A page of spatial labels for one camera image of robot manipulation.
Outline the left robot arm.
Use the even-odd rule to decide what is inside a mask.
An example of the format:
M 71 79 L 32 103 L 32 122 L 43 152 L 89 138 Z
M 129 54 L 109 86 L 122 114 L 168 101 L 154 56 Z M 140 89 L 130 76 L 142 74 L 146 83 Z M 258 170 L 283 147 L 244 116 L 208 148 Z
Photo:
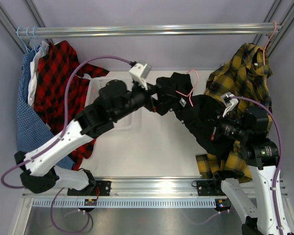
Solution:
M 148 84 L 142 88 L 138 82 L 133 82 L 129 91 L 123 81 L 109 81 L 99 90 L 98 98 L 78 113 L 58 135 L 31 152 L 15 154 L 17 164 L 23 164 L 20 174 L 22 185 L 36 194 L 59 187 L 91 195 L 96 181 L 89 170 L 74 171 L 56 164 L 77 148 L 113 129 L 116 122 L 138 109 L 145 107 L 156 112 L 158 102 L 153 95 L 159 91 L 158 85 Z

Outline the red black plaid shirt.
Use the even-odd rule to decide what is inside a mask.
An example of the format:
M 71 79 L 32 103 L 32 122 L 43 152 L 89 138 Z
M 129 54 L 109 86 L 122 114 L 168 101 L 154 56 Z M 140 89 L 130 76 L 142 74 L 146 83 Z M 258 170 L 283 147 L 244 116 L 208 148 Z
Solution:
M 38 78 L 33 109 L 56 135 L 64 127 L 64 95 L 72 72 L 79 66 L 75 49 L 67 42 L 50 44 L 47 55 L 39 59 Z M 85 78 L 103 77 L 108 70 L 86 64 L 71 81 L 68 94 L 68 120 L 80 113 L 86 103 L 90 80 Z

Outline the left frame post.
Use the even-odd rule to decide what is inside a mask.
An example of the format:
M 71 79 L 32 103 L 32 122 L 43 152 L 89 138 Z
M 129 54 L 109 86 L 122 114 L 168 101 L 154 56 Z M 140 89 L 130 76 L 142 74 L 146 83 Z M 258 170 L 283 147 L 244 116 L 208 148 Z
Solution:
M 29 14 L 35 21 L 36 26 L 45 27 L 43 18 L 41 17 L 38 8 L 33 0 L 24 0 L 24 5 L 29 11 Z M 13 21 L 12 17 L 9 15 L 8 11 L 4 8 L 0 2 L 0 24 L 3 26 L 5 31 L 9 34 L 13 42 L 16 43 L 21 52 L 26 53 L 26 48 L 22 41 L 18 38 L 16 34 L 17 26 Z

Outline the yellow plaid shirt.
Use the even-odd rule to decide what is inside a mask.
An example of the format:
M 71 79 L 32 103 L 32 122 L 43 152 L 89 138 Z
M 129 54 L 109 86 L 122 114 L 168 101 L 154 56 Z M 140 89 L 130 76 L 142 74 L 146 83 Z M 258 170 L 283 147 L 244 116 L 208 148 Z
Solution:
M 221 101 L 221 95 L 230 92 L 260 102 L 270 110 L 267 78 L 271 75 L 269 59 L 263 48 L 245 43 L 229 62 L 209 75 L 204 94 Z M 250 182 L 252 176 L 245 160 L 239 157 L 240 152 L 240 142 L 235 141 L 223 157 L 210 153 L 199 155 L 196 158 L 198 170 L 204 179 L 211 179 L 217 171 L 229 170 L 238 176 L 240 183 Z

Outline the frame post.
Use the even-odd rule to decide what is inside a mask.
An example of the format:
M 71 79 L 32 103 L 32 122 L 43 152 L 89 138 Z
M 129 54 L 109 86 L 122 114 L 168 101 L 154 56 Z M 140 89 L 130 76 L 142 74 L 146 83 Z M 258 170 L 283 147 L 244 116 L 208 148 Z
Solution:
M 41 17 L 38 8 L 33 0 L 24 0 L 24 5 L 29 11 L 29 14 L 35 21 L 36 26 L 45 27 L 43 18 Z M 8 11 L 4 8 L 0 2 L 0 24 L 3 26 L 5 31 L 9 34 L 13 42 L 16 43 L 21 52 L 26 53 L 26 48 L 22 41 L 18 38 L 16 34 L 17 26 L 13 21 L 12 17 L 9 15 Z
M 267 47 L 268 57 L 274 55 L 294 27 L 294 0 L 274 0 L 263 23 L 280 25 Z

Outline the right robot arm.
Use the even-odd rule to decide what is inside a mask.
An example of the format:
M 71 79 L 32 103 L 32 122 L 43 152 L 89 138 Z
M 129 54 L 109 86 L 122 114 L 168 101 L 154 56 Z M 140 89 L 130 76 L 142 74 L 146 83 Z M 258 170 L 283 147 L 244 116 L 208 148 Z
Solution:
M 216 194 L 225 194 L 238 213 L 244 235 L 290 235 L 280 189 L 277 145 L 268 138 L 268 112 L 259 106 L 246 109 L 241 123 L 222 117 L 214 138 L 239 141 L 240 157 L 252 175 L 257 205 L 241 188 L 238 177 L 230 171 L 218 171 L 212 182 Z

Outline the black mounting plate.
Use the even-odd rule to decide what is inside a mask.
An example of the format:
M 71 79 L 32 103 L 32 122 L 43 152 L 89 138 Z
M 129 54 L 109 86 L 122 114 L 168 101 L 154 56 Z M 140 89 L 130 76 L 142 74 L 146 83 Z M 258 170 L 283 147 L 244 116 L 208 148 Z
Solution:
M 76 189 L 68 189 L 68 196 L 97 196 L 97 192 L 99 196 L 109 196 L 111 191 L 111 181 L 108 180 L 96 180 L 96 186 L 92 189 L 92 191 L 78 191 Z
M 198 196 L 225 196 L 220 181 L 200 179 L 192 181 L 191 185 L 196 188 Z

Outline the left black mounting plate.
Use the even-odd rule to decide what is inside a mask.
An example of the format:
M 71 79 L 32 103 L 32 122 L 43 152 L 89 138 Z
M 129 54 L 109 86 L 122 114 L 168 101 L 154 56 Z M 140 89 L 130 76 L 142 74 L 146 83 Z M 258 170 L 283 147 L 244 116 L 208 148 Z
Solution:
M 109 196 L 111 191 L 111 181 L 108 180 L 96 180 L 96 186 L 92 189 L 92 191 L 78 191 L 76 189 L 68 189 L 68 196 L 97 196 L 97 192 L 99 196 Z

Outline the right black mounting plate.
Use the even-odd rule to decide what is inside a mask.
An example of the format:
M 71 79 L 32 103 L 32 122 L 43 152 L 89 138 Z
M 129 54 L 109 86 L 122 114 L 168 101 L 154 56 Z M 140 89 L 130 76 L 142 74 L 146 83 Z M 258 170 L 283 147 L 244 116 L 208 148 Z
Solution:
M 192 181 L 191 185 L 196 188 L 198 196 L 225 196 L 220 181 L 200 179 Z

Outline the white shirt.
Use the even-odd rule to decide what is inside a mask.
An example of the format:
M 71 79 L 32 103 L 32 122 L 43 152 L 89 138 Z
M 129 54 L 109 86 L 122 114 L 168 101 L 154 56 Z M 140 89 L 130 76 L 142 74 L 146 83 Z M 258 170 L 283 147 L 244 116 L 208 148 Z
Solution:
M 38 51 L 34 55 L 33 60 L 30 62 L 31 77 L 28 85 L 27 103 L 32 108 L 34 105 L 35 93 L 37 88 L 39 59 L 49 54 L 48 47 L 48 43 L 42 41 Z

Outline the white plastic basket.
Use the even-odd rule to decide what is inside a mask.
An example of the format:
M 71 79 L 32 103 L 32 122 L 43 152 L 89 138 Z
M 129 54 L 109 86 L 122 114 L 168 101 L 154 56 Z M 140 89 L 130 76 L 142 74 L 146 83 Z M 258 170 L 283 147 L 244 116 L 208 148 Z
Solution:
M 92 104 L 99 97 L 99 90 L 107 85 L 107 83 L 119 80 L 119 78 L 113 77 L 98 77 L 92 78 L 89 82 L 88 91 L 86 95 L 85 107 Z M 129 130 L 134 125 L 135 114 L 129 114 L 122 118 L 118 122 L 114 123 L 114 131 L 125 131 Z

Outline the aluminium hanging rail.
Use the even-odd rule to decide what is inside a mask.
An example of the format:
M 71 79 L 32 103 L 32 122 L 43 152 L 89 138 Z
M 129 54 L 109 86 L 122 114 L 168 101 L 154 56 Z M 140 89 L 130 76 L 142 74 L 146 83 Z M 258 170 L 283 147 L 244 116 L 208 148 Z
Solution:
M 19 27 L 16 34 L 26 37 L 26 28 Z M 274 26 L 269 23 L 213 23 L 153 26 L 85 26 L 85 27 L 37 27 L 39 39 L 127 37 L 127 36 L 187 36 L 187 35 L 267 35 Z

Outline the blue checked shirt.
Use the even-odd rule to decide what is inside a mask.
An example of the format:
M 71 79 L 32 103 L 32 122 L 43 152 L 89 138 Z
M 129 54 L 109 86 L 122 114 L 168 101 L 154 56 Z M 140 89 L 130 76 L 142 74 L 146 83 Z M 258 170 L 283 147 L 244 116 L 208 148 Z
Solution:
M 19 82 L 17 103 L 17 148 L 30 152 L 54 137 L 45 123 L 27 103 L 28 85 L 31 78 L 30 63 L 35 52 L 29 52 L 22 59 L 22 76 Z

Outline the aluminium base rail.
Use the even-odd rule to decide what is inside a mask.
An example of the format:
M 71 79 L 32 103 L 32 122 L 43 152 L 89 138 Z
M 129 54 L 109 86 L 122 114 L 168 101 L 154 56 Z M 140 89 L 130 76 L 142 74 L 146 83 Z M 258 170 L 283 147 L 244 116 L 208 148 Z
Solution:
M 202 195 L 198 194 L 196 180 L 198 177 L 101 177 L 98 181 L 109 181 L 110 198 L 192 198 Z M 242 189 L 249 198 L 255 198 L 253 182 L 241 184 Z M 49 197 L 51 198 L 59 191 L 59 188 L 52 188 L 41 194 L 34 194 L 28 189 L 22 192 L 23 198 Z

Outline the right frame post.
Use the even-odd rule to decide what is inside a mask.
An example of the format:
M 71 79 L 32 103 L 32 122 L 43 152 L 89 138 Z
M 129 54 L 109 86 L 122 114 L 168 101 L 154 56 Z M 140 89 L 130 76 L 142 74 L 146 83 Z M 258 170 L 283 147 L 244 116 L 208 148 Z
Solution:
M 268 57 L 274 55 L 294 27 L 294 0 L 274 0 L 263 23 L 280 25 L 267 47 Z

